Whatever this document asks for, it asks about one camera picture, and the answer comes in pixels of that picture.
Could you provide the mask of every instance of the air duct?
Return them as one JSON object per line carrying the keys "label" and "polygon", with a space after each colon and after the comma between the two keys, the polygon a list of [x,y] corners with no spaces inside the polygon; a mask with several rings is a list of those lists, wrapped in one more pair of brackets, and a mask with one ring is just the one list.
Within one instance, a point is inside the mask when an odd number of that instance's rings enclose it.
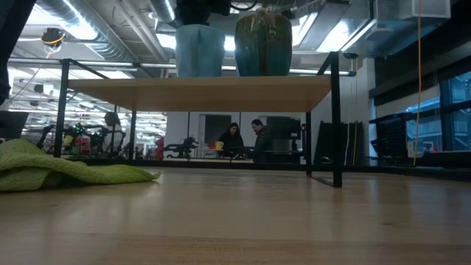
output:
{"label": "air duct", "polygon": [[168,23],[175,19],[174,0],[149,0],[152,12],[159,22]]}
{"label": "air duct", "polygon": [[[85,45],[103,59],[118,62],[138,60],[86,0],[37,0],[36,7],[55,17],[59,25],[75,38],[96,41]],[[142,71],[133,75],[149,77]]]}

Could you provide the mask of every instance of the wooden tabletop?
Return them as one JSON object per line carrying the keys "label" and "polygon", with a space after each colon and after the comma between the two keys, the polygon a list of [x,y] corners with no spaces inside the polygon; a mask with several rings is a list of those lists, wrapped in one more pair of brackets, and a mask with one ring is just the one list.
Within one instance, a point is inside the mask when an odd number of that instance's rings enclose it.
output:
{"label": "wooden tabletop", "polygon": [[84,79],[69,88],[137,111],[308,112],[330,92],[330,78]]}
{"label": "wooden tabletop", "polygon": [[[154,182],[0,194],[1,265],[469,265],[471,184],[148,168]],[[331,177],[329,172],[314,172]]]}

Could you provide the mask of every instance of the dark green vase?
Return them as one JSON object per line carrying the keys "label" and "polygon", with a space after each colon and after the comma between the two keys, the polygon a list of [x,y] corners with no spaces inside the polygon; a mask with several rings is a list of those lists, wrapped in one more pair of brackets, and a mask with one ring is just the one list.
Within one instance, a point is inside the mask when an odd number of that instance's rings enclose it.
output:
{"label": "dark green vase", "polygon": [[241,77],[288,75],[292,36],[286,17],[259,9],[241,18],[235,30],[235,61]]}

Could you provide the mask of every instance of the green towel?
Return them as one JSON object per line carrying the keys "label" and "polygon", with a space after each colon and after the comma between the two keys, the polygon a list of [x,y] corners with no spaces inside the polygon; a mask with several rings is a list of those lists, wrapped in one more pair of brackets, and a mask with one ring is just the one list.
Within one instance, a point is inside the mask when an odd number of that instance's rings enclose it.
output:
{"label": "green towel", "polygon": [[53,158],[25,140],[0,144],[0,192],[93,184],[121,184],[156,180],[133,166],[90,167],[83,162]]}

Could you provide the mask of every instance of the light blue vase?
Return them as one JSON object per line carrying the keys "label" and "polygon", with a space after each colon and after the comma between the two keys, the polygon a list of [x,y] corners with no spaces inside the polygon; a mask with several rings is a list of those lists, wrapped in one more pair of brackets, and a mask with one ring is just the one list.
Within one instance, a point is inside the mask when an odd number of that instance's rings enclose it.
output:
{"label": "light blue vase", "polygon": [[205,25],[187,25],[175,33],[178,77],[220,77],[225,36]]}

